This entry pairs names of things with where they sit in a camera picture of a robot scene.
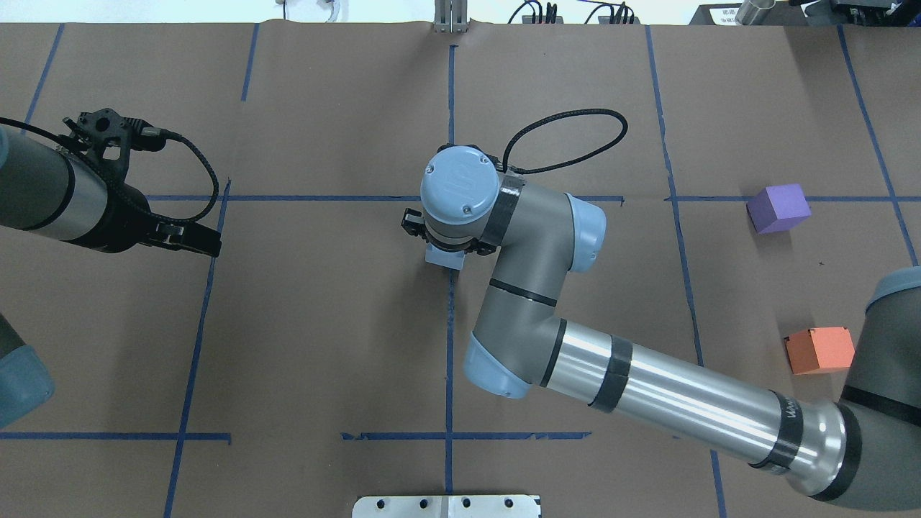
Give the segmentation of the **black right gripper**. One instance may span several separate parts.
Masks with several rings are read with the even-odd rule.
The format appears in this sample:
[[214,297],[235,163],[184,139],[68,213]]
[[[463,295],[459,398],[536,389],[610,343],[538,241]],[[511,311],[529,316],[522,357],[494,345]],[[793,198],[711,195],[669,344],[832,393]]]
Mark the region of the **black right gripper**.
[[477,253],[477,255],[493,255],[497,246],[474,237],[450,238],[442,235],[427,226],[421,211],[405,209],[401,218],[401,228],[410,236],[424,240],[428,245],[433,245],[436,250],[447,253],[461,252]]

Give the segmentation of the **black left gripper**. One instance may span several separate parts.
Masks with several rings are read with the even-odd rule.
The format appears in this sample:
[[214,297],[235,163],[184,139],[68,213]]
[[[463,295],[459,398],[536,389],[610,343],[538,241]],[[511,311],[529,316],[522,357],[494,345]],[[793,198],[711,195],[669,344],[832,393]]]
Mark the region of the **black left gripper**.
[[138,131],[113,109],[66,117],[66,163],[73,187],[56,219],[56,239],[102,253],[121,253],[136,245],[218,257],[221,233],[197,222],[157,223],[144,194],[126,183]]

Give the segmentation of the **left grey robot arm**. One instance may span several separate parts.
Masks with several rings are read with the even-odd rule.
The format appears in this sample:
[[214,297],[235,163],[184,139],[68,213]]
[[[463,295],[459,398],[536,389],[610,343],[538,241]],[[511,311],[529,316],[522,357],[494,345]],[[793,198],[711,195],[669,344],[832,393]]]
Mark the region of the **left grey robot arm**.
[[[101,253],[144,245],[220,254],[221,233],[201,223],[216,206],[219,181],[189,138],[111,108],[63,121],[69,134],[2,119],[3,227]],[[194,154],[212,184],[207,205],[191,217],[155,213],[141,190],[126,181],[132,152],[158,152],[170,141]]]

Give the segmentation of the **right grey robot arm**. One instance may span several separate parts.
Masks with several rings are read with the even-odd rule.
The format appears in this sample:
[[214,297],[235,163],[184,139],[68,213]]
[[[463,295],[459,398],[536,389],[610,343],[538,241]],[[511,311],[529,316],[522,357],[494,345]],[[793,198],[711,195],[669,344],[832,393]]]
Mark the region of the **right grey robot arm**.
[[810,404],[556,316],[566,275],[601,252],[595,204],[500,173],[473,145],[428,161],[421,203],[401,225],[438,255],[498,255],[464,361],[475,386],[507,398],[546,387],[618,411],[816,501],[919,508],[919,268],[879,281],[841,396]]

